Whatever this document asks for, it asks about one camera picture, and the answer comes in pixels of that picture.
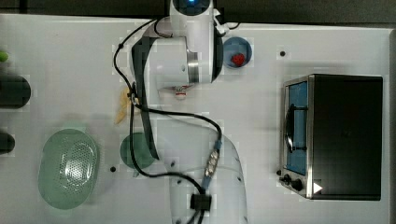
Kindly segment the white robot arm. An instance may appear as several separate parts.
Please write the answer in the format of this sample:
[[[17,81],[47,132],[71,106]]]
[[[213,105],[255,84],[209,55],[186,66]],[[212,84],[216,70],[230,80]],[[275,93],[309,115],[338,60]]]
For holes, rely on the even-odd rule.
[[[150,154],[169,179],[172,224],[248,224],[242,166],[213,120],[167,112],[160,92],[208,84],[222,67],[213,0],[170,0],[171,37],[144,33],[132,48],[138,108]]]

